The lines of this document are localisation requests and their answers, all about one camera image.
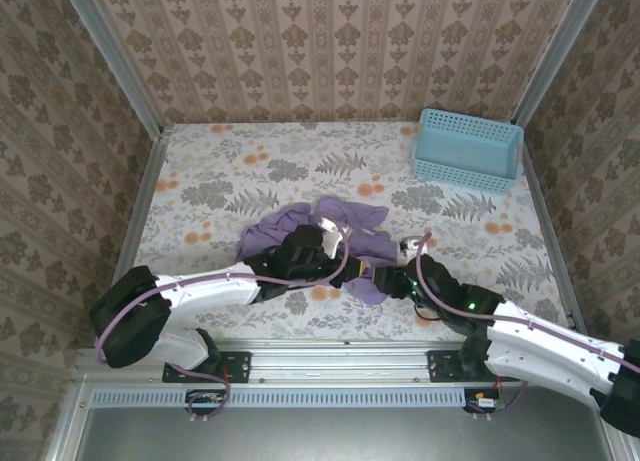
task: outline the plastic basket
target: plastic basket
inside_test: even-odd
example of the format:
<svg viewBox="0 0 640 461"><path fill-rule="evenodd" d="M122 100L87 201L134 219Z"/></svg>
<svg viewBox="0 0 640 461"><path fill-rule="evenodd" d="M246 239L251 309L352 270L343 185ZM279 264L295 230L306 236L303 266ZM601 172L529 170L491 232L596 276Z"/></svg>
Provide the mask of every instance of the plastic basket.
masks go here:
<svg viewBox="0 0 640 461"><path fill-rule="evenodd" d="M425 109L413 175L505 194L522 175L520 126Z"/></svg>

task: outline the gray floor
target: gray floor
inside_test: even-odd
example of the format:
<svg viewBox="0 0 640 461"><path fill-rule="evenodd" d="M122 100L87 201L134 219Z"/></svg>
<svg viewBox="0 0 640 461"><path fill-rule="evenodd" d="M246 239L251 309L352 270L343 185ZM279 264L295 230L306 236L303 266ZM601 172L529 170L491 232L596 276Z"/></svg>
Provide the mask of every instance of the gray floor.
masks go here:
<svg viewBox="0 0 640 461"><path fill-rule="evenodd" d="M96 409L79 459L225 461L607 461L591 411L529 389L491 422L461 409L228 409L206 423L180 409Z"/></svg>

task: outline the wallpaper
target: wallpaper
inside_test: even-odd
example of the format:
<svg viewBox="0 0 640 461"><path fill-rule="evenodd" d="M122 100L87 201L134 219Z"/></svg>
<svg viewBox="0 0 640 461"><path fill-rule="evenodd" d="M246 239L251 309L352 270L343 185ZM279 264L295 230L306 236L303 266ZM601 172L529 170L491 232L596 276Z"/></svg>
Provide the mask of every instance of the wallpaper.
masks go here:
<svg viewBox="0 0 640 461"><path fill-rule="evenodd" d="M96 0L165 123L509 119L570 0Z"/></svg>
<svg viewBox="0 0 640 461"><path fill-rule="evenodd" d="M68 0L0 0L0 459L37 459L150 140Z"/></svg>
<svg viewBox="0 0 640 461"><path fill-rule="evenodd" d="M640 0L600 0L527 128L589 330L640 337Z"/></svg>

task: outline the metal frame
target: metal frame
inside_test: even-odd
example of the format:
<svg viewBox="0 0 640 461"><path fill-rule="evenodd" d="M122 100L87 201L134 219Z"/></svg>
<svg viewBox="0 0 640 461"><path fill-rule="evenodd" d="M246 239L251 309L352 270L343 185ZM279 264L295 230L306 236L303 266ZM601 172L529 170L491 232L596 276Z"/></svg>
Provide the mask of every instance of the metal frame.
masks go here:
<svg viewBox="0 0 640 461"><path fill-rule="evenodd" d="M91 408L188 408L193 388L96 388ZM234 386L227 408L462 408L464 388Z"/></svg>
<svg viewBox="0 0 640 461"><path fill-rule="evenodd" d="M280 390L340 394L345 391L367 393L411 392L428 394L443 388L488 388L491 383L431 383L426 353L433 349L458 349L460 342L340 342L219 340L223 351L250 351L252 373L248 384L237 385L246 393ZM135 366L114 370L97 365L93 350L80 350L71 388L62 407L47 461L75 460L93 406L94 393L108 386L142 393L171 388L219 388L215 383L162 383L162 365L142 361ZM637 440L602 423L614 461L640 461Z"/></svg>
<svg viewBox="0 0 640 461"><path fill-rule="evenodd" d="M597 2L571 0L516 107L513 119L518 126L524 128L529 123Z"/></svg>
<svg viewBox="0 0 640 461"><path fill-rule="evenodd" d="M564 262L558 238L553 230L553 223L551 222L547 205L544 202L544 195L542 194L542 189L540 188L540 183L538 182L536 171L533 167L531 156L529 155L529 149L526 145L524 145L522 163L524 164L524 174L527 177L527 182L529 183L533 207L536 210L538 219L540 220L542 237L547 245L547 252L549 253L549 261L551 262L553 275L556 278L558 291L560 292L560 297L564 303L567 320L569 323L573 322L574 326L570 326L571 328L575 328L579 333L586 334L587 326L584 322L584 318L582 317L582 313L580 312L576 293L573 290L573 285L569 278L569 271L567 271L567 265Z"/></svg>
<svg viewBox="0 0 640 461"><path fill-rule="evenodd" d="M120 257L118 258L118 264L116 270L113 273L113 282L119 280L131 267L136 260L138 253L138 247L140 246L140 239L144 231L144 225L147 221L147 215L149 214L149 208L151 207L151 201L153 200L153 193L155 191L158 177L160 176L160 170L165 160L165 154L167 152L167 146L169 145L169 139L171 138L171 132L173 125L169 126L162 132L162 137L151 145L151 151L149 152L149 159L147 160L147 166L142 176L140 183L140 190L136 197L136 202L131 212L131 219L129 220L129 226L127 228L127 234L122 243L122 250L120 251Z"/></svg>
<svg viewBox="0 0 640 461"><path fill-rule="evenodd" d="M109 23L100 11L96 0L70 0L82 24L87 28L94 43L102 53L118 84L127 95L138 118L156 141L160 138L162 115L147 94L147 90L129 63L124 50L111 31Z"/></svg>

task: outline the vent grille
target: vent grille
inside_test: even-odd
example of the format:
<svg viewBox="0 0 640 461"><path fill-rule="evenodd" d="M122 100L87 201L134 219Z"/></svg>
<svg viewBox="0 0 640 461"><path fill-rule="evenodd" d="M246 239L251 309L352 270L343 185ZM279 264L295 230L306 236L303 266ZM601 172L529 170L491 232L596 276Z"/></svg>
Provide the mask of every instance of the vent grille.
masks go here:
<svg viewBox="0 0 640 461"><path fill-rule="evenodd" d="M187 389L96 389L93 408L185 407ZM460 407L465 405L463 388L405 389L278 389L235 388L232 408L398 408Z"/></svg>

